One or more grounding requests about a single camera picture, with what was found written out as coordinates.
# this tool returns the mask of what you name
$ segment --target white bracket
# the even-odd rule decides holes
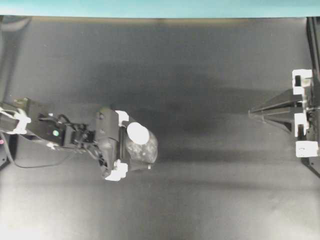
[[[105,178],[108,181],[118,182],[124,179],[128,172],[128,164],[122,163],[120,159],[114,162],[114,168],[111,170],[111,174]]]
[[[129,115],[125,111],[115,111],[119,115],[119,127],[123,126],[123,122],[129,122]]]
[[[309,158],[318,156],[318,142],[316,141],[296,141],[295,155],[298,158]]]
[[[20,108],[17,108],[17,111],[9,111],[4,110],[0,107],[0,113],[7,116],[8,118],[18,120],[18,124],[16,125],[13,131],[7,132],[7,134],[27,134],[27,124],[31,123],[31,118],[27,116],[26,112]]]
[[[296,86],[296,76],[301,78],[301,86]],[[311,85],[313,73],[311,69],[296,69],[292,71],[292,89],[293,95],[305,95],[306,87]]]
[[[307,129],[309,129],[309,123],[307,121],[307,114],[303,113],[295,113],[294,114],[294,136],[298,137],[298,125],[303,125],[303,135],[307,134]]]

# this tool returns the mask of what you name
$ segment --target black table surface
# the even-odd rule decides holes
[[[125,110],[159,141],[157,164],[120,182],[86,154],[0,171],[0,234],[39,240],[318,240],[320,179],[294,139],[248,109],[310,69],[306,19],[33,17],[4,31],[5,100],[94,123]],[[17,162],[66,153],[20,139]]]

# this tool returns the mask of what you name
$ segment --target wire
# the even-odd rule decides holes
[[[96,149],[94,149],[94,153],[90,150],[91,145],[86,146],[84,145],[84,149],[86,150],[86,152],[94,159],[94,160],[99,160],[99,153],[97,152]]]
[[[8,144],[7,138],[3,134],[3,132],[0,132],[0,137],[3,140],[4,150],[5,150],[5,153],[7,154],[7,157],[9,159],[9,161],[13,165],[15,165],[16,167],[21,168],[21,169],[39,169],[39,168],[55,167],[55,166],[58,166],[58,165],[64,163],[67,160],[71,160],[76,155],[76,152],[73,152],[69,156],[67,156],[66,158],[64,158],[61,161],[58,161],[58,162],[56,162],[54,164],[38,165],[38,166],[22,166],[22,165],[17,164],[16,161],[13,159],[13,157],[11,155],[11,151],[10,151],[10,148],[9,148],[9,144]]]
[[[67,116],[66,115],[64,115],[64,114],[60,114],[59,116],[58,116],[58,121],[60,122],[60,119],[64,119],[67,123],[71,123],[70,122],[70,120],[69,120],[69,118],[67,118]]]
[[[53,117],[53,116],[39,117],[38,120],[39,120],[39,121],[52,121],[52,122],[54,122],[54,123],[57,123],[57,122],[58,122],[58,119],[56,119],[56,118]]]

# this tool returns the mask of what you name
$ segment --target green led light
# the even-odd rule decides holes
[[[52,134],[53,134],[53,136],[58,137],[58,136],[59,136],[59,131],[57,131],[57,130],[53,130]]]

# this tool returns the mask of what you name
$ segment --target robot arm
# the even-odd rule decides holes
[[[14,105],[0,104],[0,132],[24,138],[56,151],[88,153],[102,177],[119,181],[128,171],[149,169],[158,155],[156,137],[124,111],[103,107],[96,128],[73,123],[65,115],[54,117],[27,98]]]

